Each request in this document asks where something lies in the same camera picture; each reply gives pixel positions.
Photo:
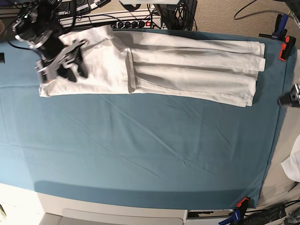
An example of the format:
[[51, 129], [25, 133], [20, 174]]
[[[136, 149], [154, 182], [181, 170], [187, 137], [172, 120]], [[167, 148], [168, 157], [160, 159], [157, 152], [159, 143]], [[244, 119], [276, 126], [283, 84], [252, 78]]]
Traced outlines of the orange blue clamp bottom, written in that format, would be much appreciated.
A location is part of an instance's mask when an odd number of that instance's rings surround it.
[[248, 209], [250, 198], [243, 198], [238, 204], [237, 207], [233, 210], [230, 217], [226, 220], [219, 222], [219, 225], [237, 225], [245, 216], [245, 213]]

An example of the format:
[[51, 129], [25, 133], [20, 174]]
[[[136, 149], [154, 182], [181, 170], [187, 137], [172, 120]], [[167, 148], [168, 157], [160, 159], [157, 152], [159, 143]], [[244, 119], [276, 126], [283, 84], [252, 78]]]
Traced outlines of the blue black clamp top right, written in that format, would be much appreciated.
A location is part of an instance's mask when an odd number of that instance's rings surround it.
[[285, 28], [288, 21], [289, 15], [287, 14], [278, 14], [275, 23], [275, 29], [271, 35], [268, 34], [259, 34], [261, 38], [268, 38], [273, 40], [285, 41], [285, 36], [287, 34], [287, 29]]

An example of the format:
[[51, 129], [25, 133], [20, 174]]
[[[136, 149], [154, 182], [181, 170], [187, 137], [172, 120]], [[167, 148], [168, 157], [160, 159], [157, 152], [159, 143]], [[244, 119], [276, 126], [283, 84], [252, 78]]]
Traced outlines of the teal table cloth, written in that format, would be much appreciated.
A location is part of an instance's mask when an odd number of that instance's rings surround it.
[[266, 185], [297, 50], [261, 39], [266, 69], [251, 107], [156, 94], [38, 95], [37, 55], [1, 43], [0, 181], [130, 207], [219, 210]]

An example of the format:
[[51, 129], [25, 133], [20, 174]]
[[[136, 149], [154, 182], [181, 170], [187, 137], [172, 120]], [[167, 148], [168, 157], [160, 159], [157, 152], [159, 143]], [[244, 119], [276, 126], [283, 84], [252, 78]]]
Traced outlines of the orange black clamp top right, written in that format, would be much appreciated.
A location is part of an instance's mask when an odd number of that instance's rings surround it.
[[281, 50], [278, 58], [282, 61], [286, 61], [289, 58], [291, 51], [295, 46], [295, 43], [296, 43], [295, 37], [287, 36], [281, 46]]

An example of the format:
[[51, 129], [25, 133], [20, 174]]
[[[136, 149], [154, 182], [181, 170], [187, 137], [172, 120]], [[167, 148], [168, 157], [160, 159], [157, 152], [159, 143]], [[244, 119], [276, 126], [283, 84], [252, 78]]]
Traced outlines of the black power strip red switch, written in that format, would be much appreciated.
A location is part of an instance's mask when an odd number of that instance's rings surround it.
[[125, 21], [125, 22], [117, 22], [117, 29], [152, 29], [151, 21]]

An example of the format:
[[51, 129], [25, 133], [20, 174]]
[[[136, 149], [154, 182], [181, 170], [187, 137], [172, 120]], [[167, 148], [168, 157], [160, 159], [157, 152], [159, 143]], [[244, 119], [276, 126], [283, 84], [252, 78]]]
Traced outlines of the white cloth right edge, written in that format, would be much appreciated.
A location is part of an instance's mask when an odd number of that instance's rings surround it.
[[295, 182], [300, 182], [300, 136], [292, 147], [290, 156], [281, 163], [286, 176]]

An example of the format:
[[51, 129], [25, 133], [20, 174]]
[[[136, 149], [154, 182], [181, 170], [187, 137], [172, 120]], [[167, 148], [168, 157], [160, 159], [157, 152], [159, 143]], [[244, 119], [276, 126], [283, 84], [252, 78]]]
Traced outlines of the white T-shirt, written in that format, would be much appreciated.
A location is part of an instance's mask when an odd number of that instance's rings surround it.
[[88, 77], [41, 84], [41, 97], [152, 93], [246, 107], [253, 103], [258, 74], [266, 62], [265, 45], [257, 41], [195, 40], [114, 31], [107, 25], [61, 40], [65, 44], [87, 40], [82, 54]]

